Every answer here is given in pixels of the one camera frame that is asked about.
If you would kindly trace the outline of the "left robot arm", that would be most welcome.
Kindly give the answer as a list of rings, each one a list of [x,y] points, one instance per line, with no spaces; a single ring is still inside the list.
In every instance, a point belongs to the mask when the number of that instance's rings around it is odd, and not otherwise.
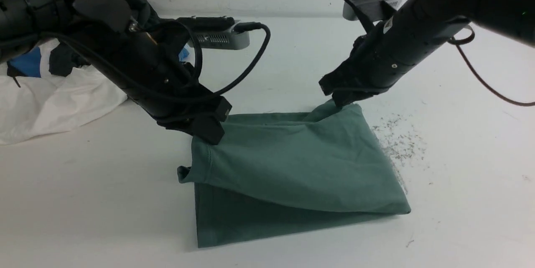
[[[53,38],[65,43],[161,127],[212,145],[231,109],[199,83],[202,51],[189,26],[144,28],[126,0],[1,0],[1,62]]]

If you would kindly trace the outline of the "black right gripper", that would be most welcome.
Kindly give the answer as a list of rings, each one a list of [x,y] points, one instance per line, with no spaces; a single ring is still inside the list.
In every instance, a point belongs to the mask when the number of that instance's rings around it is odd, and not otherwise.
[[[411,34],[366,34],[349,58],[324,75],[319,85],[338,108],[382,94],[414,68]]]

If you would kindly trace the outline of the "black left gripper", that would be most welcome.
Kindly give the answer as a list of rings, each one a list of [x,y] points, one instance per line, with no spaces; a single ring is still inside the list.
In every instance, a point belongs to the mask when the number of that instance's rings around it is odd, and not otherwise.
[[[191,64],[134,64],[125,91],[161,127],[218,145],[232,105],[200,84]]]

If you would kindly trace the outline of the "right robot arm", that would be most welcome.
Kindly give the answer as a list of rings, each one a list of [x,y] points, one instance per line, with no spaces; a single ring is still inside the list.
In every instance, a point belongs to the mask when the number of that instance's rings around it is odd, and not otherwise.
[[[475,33],[455,39],[474,23],[534,46],[535,0],[344,0],[343,17],[361,22],[366,34],[349,58],[323,76],[319,85],[336,106],[388,91],[445,43],[457,49]]]

